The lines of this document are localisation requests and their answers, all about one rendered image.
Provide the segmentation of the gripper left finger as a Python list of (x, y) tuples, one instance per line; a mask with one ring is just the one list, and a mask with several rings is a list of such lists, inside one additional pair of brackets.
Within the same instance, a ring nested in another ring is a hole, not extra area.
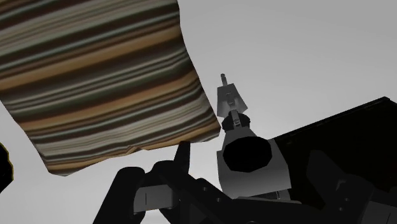
[(190, 143), (179, 143), (173, 160), (157, 162), (150, 172), (120, 169), (93, 224), (141, 224), (157, 209), (169, 224), (233, 224), (235, 203), (203, 178), (189, 175)]

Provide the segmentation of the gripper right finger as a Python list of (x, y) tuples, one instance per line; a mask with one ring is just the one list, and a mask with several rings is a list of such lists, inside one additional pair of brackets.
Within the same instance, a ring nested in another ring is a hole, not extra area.
[(322, 212), (331, 224), (397, 224), (397, 193), (345, 173), (324, 152), (310, 153), (306, 175), (324, 201)]

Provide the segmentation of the black flat box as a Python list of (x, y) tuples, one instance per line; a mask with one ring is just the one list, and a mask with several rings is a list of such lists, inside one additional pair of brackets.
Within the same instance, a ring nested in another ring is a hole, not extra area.
[(275, 137), (288, 165), (291, 199), (322, 209), (306, 176), (312, 150), (385, 192), (397, 186), (397, 102), (381, 97)]

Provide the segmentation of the grey spray bottle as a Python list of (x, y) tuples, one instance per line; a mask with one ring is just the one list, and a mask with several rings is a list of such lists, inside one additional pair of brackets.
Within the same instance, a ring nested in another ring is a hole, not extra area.
[(288, 165), (276, 141), (257, 136), (250, 128), (247, 110), (235, 85), (221, 75), (217, 88), (217, 116), (225, 132), (217, 151), (218, 179), (223, 193), (239, 197), (264, 197), (275, 193), (289, 200), (291, 188)]

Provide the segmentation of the brown striped pillow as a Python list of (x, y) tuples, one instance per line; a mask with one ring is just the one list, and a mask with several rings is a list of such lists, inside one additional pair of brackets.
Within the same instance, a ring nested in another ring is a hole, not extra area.
[(178, 0), (0, 0), (0, 102), (58, 176), (221, 129)]

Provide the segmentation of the black object with yellow rim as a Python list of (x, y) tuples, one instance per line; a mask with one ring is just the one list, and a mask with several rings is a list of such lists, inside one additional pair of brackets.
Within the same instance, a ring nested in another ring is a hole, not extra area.
[(13, 164), (8, 150), (0, 143), (0, 193), (14, 180)]

